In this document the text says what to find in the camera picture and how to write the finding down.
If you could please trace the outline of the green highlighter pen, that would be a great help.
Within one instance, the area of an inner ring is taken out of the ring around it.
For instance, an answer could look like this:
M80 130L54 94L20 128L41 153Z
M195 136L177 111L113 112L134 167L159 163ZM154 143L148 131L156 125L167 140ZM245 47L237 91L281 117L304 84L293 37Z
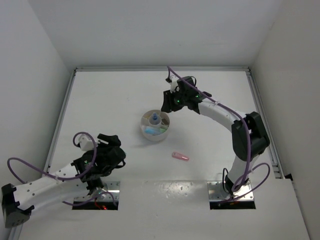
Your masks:
M167 130L168 130L168 126L166 125L161 125L160 128L159 128L159 131L161 134L165 133Z

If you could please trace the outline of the light blue eraser case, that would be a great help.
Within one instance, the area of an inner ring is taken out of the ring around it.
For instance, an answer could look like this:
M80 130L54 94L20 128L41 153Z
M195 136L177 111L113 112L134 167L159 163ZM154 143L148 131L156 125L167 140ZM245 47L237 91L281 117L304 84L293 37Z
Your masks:
M153 135L153 136L157 136L157 135L161 134L161 131L158 128L153 128L153 127L150 127L150 126L145 127L143 131L146 134Z

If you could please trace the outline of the pink highlighter pen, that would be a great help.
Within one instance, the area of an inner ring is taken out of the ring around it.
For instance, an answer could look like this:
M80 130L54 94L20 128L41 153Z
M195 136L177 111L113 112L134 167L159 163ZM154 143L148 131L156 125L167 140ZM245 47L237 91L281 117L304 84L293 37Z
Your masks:
M186 161L186 162L189 161L189 159L190 159L188 156L186 156L182 153L176 152L176 151L174 151L171 156L175 159Z

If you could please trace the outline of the pink eraser block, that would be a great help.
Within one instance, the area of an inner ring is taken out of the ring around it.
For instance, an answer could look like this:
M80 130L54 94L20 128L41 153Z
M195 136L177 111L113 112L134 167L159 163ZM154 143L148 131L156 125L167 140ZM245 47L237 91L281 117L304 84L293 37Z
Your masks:
M169 125L169 124L170 124L165 118L163 118L163 119L161 120L161 123L162 123L163 125Z

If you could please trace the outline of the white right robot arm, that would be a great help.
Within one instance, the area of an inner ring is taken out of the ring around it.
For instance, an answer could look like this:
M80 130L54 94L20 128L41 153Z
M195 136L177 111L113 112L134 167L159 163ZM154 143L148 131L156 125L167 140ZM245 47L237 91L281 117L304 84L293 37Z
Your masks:
M198 90L197 81L192 76L180 78L170 75L166 82L170 89L163 93L162 112L177 112L186 107L231 132L235 159L222 181L222 190L227 196L232 196L247 183L254 162L270 145L261 115L255 111L235 111L219 103L210 93Z

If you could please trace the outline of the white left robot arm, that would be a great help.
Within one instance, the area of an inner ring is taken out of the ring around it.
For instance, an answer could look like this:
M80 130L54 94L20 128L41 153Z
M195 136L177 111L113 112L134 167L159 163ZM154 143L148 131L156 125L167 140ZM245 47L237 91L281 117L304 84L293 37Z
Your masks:
M90 200L113 194L104 186L103 177L125 166L126 153L117 135L99 134L94 139L87 132L78 132L72 143L84 153L63 168L44 172L35 181L1 187L0 203L7 229L27 222L32 213L56 203L68 203L71 198L90 196Z

